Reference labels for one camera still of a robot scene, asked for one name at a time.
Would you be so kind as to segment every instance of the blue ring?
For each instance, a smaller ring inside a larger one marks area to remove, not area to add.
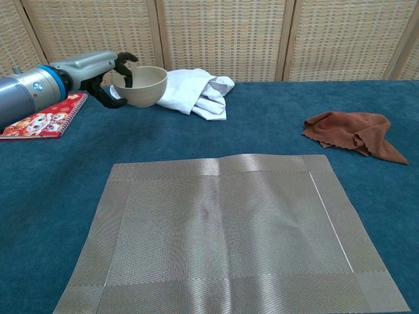
[[[65,95],[66,95],[65,86],[64,86],[64,83],[63,83],[62,79],[58,76],[58,74],[55,73],[51,68],[49,68],[45,65],[39,65],[38,68],[48,72],[49,75],[51,75],[54,78],[54,80],[56,81],[56,83],[58,84],[58,88],[60,89],[60,94],[61,94],[61,99],[60,99],[59,102],[65,100],[66,99],[66,97],[65,97]]]

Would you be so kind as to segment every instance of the bowl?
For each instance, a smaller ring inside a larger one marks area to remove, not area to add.
[[[130,105],[136,107],[150,107],[154,105],[166,91],[168,73],[161,67],[136,67],[132,72],[132,88],[125,87],[122,75],[115,73],[112,76],[112,85],[121,98],[128,100]]]

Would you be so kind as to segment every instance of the brown cloth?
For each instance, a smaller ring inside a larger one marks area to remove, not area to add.
[[[384,138],[389,127],[390,121],[381,114],[327,111],[304,121],[302,134],[325,148],[351,149],[407,165],[407,159]]]

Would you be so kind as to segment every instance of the book cover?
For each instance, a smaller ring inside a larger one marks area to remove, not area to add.
[[[87,97],[86,93],[70,93],[66,100],[7,126],[0,141],[61,137]]]

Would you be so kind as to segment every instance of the white stripe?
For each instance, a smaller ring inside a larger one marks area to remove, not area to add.
[[[324,202],[323,202],[323,199],[321,198],[321,195],[320,195],[320,193],[319,193],[319,189],[317,188],[316,182],[314,182],[314,179],[313,179],[313,176],[312,176],[311,172],[309,172],[308,174],[310,175],[310,178],[312,178],[312,181],[313,181],[314,187],[316,188],[316,191],[317,191],[317,195],[319,196],[320,201],[321,201],[321,204],[323,205],[323,208],[325,209],[325,212],[326,212],[327,218],[329,219],[330,225],[332,226],[333,231],[334,231],[334,233],[335,233],[335,235],[336,235],[336,238],[338,239],[338,242],[339,242],[340,248],[342,249],[342,252],[343,252],[343,254],[344,254],[345,258],[346,258],[346,261],[348,262],[348,265],[349,265],[349,267],[350,267],[351,271],[352,271],[352,272],[354,272],[354,269],[352,268],[352,265],[351,265],[351,263],[349,262],[349,258],[348,258],[348,256],[346,255],[345,250],[343,249],[342,242],[340,242],[339,236],[338,236],[338,234],[337,234],[337,232],[336,232],[336,230],[335,230],[335,226],[333,226],[332,220],[330,219],[329,213],[327,212],[327,209],[326,209],[326,206],[325,206],[325,204],[324,204]]]

